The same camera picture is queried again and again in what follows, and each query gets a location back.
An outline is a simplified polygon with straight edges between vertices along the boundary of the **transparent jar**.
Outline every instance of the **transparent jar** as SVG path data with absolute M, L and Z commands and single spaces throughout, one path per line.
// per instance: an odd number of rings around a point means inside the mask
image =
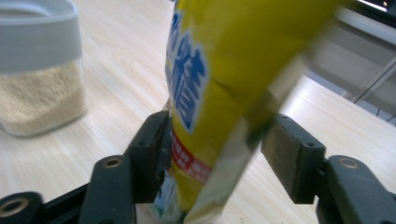
M 0 2 L 0 128 L 31 136 L 86 111 L 78 12 L 69 1 Z

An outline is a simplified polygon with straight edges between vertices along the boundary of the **snack bag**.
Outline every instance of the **snack bag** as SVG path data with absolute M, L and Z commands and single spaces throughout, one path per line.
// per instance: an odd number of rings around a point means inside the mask
M 301 74 L 295 55 L 340 2 L 176 2 L 165 67 L 173 160 L 150 205 L 156 218 L 202 224 L 220 215 Z

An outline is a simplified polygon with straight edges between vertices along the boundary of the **red label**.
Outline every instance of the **red label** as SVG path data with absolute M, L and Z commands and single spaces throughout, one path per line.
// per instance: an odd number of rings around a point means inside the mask
M 172 133 L 172 158 L 174 164 L 189 176 L 204 184 L 212 169 L 195 158 L 180 142 L 175 132 Z

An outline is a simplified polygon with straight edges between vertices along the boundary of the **tabletop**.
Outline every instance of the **tabletop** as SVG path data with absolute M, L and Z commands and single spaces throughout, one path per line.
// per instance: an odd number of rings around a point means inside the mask
M 0 198 L 37 191 L 50 201 L 90 179 L 103 157 L 122 154 L 145 118 L 168 98 L 165 46 L 173 2 L 74 1 L 79 11 L 88 112 L 50 133 L 0 132 Z M 365 162 L 396 192 L 396 129 L 302 77 L 284 113 L 327 147 Z M 138 211 L 139 223 L 156 223 Z M 257 153 L 216 223 L 318 223 L 314 205 L 295 205 Z

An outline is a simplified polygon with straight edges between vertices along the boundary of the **blue logo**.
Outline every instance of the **blue logo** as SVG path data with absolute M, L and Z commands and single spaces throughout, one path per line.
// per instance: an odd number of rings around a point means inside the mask
M 180 31 L 181 13 L 172 20 L 166 50 L 165 73 L 175 109 L 185 128 L 192 132 L 207 82 L 202 48 L 194 44 L 190 31 Z

